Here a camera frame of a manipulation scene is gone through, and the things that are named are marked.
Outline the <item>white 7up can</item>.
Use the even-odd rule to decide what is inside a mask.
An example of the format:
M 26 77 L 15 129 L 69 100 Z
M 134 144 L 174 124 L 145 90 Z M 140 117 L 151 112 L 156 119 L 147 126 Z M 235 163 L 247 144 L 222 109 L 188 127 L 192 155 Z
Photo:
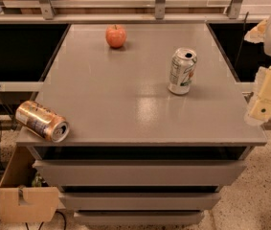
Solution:
M 189 48 L 178 48 L 172 56 L 169 72 L 171 93 L 185 95 L 190 91 L 192 76 L 197 63 L 196 52 Z

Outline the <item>red apple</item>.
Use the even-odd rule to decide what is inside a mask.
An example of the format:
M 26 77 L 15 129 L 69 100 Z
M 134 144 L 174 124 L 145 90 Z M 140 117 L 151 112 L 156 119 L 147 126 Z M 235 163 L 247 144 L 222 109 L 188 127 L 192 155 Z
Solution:
M 122 25 L 110 25 L 105 31 L 105 40 L 112 48 L 120 48 L 126 41 L 126 30 Z

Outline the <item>gold soda can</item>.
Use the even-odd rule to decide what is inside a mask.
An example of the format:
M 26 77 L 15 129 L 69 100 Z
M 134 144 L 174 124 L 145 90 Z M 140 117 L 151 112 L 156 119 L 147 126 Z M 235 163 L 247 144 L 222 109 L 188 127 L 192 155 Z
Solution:
M 18 106 L 15 119 L 36 135 L 56 143 L 63 141 L 70 130 L 64 117 L 35 101 L 25 101 Z

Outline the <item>grey drawer cabinet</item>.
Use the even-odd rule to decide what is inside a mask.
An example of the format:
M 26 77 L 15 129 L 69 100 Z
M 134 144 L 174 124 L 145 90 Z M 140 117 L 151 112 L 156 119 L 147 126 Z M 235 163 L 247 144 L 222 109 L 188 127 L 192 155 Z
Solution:
M 64 116 L 68 137 L 28 130 L 19 146 L 83 224 L 190 224 L 266 141 L 244 121 L 246 101 L 203 24 L 130 25 L 120 50 L 102 25 L 72 26 L 37 101 Z M 196 52 L 190 91 L 169 91 L 178 48 Z

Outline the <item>cardboard box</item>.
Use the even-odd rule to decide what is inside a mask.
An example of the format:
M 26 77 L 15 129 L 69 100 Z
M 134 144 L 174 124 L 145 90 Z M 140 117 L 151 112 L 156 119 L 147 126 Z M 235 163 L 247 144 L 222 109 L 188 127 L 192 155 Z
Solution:
M 33 187 L 34 157 L 17 147 L 0 182 L 0 220 L 4 223 L 49 222 L 59 204 L 56 187 Z

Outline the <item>metal shelf frame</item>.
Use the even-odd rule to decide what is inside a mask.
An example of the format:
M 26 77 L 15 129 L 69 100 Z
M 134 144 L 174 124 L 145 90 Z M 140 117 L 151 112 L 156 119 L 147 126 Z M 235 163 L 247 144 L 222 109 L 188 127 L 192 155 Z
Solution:
M 258 22 L 271 0 L 0 0 L 0 24 Z

